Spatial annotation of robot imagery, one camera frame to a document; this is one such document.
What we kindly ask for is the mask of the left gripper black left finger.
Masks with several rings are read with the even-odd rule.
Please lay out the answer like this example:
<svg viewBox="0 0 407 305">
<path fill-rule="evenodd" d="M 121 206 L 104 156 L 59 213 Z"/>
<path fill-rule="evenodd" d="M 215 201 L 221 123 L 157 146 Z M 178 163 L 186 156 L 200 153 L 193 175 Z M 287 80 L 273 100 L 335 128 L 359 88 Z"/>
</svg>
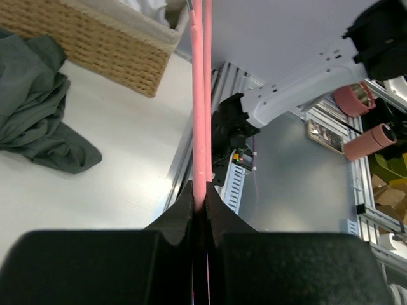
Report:
<svg viewBox="0 0 407 305">
<path fill-rule="evenodd" d="M 37 230 L 1 266 L 2 304 L 191 304 L 192 185 L 144 229 Z"/>
</svg>

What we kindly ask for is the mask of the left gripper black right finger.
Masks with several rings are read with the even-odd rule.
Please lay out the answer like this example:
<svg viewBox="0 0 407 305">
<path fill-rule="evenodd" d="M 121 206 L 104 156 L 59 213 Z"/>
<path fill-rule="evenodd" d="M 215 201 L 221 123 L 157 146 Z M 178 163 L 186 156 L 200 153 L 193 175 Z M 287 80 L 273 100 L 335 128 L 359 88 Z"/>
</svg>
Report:
<svg viewBox="0 0 407 305">
<path fill-rule="evenodd" d="M 370 246 L 346 233 L 259 232 L 207 184 L 211 304 L 392 304 Z"/>
</svg>

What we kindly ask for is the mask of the dark grey t shirt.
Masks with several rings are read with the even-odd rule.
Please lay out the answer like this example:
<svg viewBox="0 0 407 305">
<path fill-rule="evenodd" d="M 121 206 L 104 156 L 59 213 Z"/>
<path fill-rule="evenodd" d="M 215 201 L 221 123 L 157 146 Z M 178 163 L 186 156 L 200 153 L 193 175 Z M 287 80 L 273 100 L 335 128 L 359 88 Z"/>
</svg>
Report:
<svg viewBox="0 0 407 305">
<path fill-rule="evenodd" d="M 102 161 L 99 150 L 63 123 L 71 85 L 50 36 L 23 39 L 1 29 L 1 150 L 77 174 Z"/>
</svg>

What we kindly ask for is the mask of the white t shirt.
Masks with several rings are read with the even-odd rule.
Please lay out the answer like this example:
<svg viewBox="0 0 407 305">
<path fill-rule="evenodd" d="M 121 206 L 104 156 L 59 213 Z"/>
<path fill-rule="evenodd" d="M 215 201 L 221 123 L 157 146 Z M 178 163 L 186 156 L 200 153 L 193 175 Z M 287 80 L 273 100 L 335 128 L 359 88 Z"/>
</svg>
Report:
<svg viewBox="0 0 407 305">
<path fill-rule="evenodd" d="M 169 1 L 165 0 L 124 0 L 122 4 L 154 21 L 175 28 L 177 23 L 177 11 L 170 7 Z"/>
</svg>

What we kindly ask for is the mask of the pink hanger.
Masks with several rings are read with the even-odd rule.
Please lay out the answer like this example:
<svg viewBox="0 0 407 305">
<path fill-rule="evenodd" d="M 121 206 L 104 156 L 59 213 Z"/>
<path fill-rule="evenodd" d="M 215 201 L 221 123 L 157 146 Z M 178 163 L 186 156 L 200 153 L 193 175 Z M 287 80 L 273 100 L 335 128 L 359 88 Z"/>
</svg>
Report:
<svg viewBox="0 0 407 305">
<path fill-rule="evenodd" d="M 187 1 L 193 68 L 193 198 L 204 209 L 212 180 L 212 1 Z"/>
</svg>

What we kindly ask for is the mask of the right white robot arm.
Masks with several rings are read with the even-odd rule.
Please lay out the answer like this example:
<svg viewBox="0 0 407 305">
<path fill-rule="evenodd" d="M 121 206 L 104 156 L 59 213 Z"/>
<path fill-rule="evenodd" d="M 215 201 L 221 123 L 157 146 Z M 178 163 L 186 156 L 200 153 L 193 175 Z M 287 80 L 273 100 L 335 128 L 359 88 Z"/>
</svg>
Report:
<svg viewBox="0 0 407 305">
<path fill-rule="evenodd" d="M 222 101 L 212 116 L 212 153 L 229 155 L 276 117 L 364 79 L 406 74 L 406 1 L 378 1 L 326 51 L 291 74 Z"/>
</svg>

